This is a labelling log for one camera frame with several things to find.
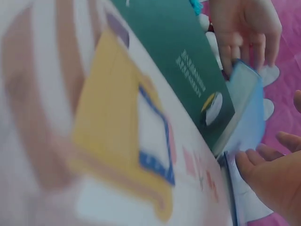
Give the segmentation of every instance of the hand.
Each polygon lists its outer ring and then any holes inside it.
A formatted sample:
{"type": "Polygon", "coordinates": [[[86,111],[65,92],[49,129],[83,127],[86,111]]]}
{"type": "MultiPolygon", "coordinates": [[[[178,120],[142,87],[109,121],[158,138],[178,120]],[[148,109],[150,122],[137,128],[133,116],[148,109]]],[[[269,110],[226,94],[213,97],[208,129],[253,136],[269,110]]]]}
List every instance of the hand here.
{"type": "MultiPolygon", "coordinates": [[[[295,93],[294,104],[301,113],[301,91],[295,93]]],[[[260,145],[257,151],[238,153],[236,164],[241,177],[266,206],[285,217],[291,225],[300,225],[301,137],[284,132],[276,137],[291,154],[284,156],[271,147],[260,145]]]]}
{"type": "Polygon", "coordinates": [[[210,0],[210,14],[223,68],[232,72],[232,62],[249,63],[253,46],[254,67],[258,71],[268,61],[273,66],[278,55],[281,23],[270,0],[210,0]]]}

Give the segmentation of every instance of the yellow shape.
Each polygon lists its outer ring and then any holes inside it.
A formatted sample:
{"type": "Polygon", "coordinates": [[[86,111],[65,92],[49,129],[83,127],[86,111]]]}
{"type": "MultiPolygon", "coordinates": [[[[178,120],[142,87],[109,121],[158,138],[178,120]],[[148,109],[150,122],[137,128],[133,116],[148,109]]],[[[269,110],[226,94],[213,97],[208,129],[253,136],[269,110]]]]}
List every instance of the yellow shape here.
{"type": "Polygon", "coordinates": [[[204,103],[201,112],[203,112],[203,110],[205,110],[207,108],[207,106],[212,102],[213,98],[215,96],[215,93],[211,94],[208,99],[206,100],[206,102],[204,103]]]}
{"type": "Polygon", "coordinates": [[[173,210],[171,186],[139,164],[139,85],[162,111],[151,81],[142,75],[112,31],[106,30],[85,81],[72,133],[74,143],[96,164],[78,158],[70,161],[70,167],[151,201],[158,218],[168,221],[173,210]]]}

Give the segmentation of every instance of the green book cover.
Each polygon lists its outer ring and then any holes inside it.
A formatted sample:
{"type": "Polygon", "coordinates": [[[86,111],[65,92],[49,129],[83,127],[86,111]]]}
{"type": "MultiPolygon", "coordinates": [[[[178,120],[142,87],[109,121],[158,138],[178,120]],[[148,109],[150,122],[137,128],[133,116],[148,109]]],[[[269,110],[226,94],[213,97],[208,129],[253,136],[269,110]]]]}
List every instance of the green book cover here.
{"type": "Polygon", "coordinates": [[[111,0],[212,149],[234,107],[188,0],[111,0]]]}

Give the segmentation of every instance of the book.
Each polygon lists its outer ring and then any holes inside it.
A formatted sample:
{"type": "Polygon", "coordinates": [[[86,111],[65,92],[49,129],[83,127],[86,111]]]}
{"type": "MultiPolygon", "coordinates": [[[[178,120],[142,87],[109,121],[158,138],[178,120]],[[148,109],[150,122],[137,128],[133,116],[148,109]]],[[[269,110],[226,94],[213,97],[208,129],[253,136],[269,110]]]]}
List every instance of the book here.
{"type": "Polygon", "coordinates": [[[232,118],[234,108],[190,2],[132,0],[126,5],[124,1],[112,0],[112,3],[212,149],[232,118]]]}
{"type": "Polygon", "coordinates": [[[253,88],[234,98],[249,68],[237,64],[226,84],[189,2],[169,6],[39,0],[7,8],[0,31],[1,224],[233,225],[233,191],[212,151],[218,144],[215,155],[234,153],[221,137],[231,124],[224,137],[235,141],[251,109],[253,88]],[[144,15],[157,20],[148,24],[144,15]],[[178,56],[194,62],[206,87],[200,96],[198,76],[190,75],[194,87],[178,56]]]}
{"type": "Polygon", "coordinates": [[[235,226],[247,224],[246,205],[251,201],[246,201],[247,193],[252,190],[246,189],[245,184],[235,164],[235,154],[237,151],[255,149],[261,142],[265,131],[264,108],[263,108],[263,85],[260,76],[243,62],[238,61],[234,67],[231,81],[228,83],[229,92],[232,97],[236,116],[239,120],[235,123],[235,129],[228,136],[223,151],[218,157],[221,165],[225,184],[227,184],[230,194],[233,223],[235,226]]]}

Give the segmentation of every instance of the blue outline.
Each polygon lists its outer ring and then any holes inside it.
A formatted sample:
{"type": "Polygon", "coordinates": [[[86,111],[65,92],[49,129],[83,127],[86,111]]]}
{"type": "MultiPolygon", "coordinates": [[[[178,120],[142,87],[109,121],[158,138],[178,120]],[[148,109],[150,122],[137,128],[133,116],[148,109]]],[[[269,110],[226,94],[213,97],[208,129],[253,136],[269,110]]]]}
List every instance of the blue outline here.
{"type": "Polygon", "coordinates": [[[171,160],[171,151],[170,151],[169,128],[168,128],[167,120],[163,115],[163,113],[160,112],[159,109],[152,103],[150,96],[146,93],[146,91],[141,85],[139,85],[139,92],[144,97],[146,102],[149,104],[151,109],[156,114],[158,114],[160,118],[163,120],[165,135],[166,135],[166,144],[168,149],[168,157],[169,157],[169,168],[168,169],[164,168],[164,166],[158,161],[158,159],[155,156],[146,154],[146,152],[144,152],[143,150],[139,151],[139,163],[144,168],[151,170],[154,173],[160,175],[172,186],[175,186],[174,170],[173,170],[173,163],[171,160]]]}

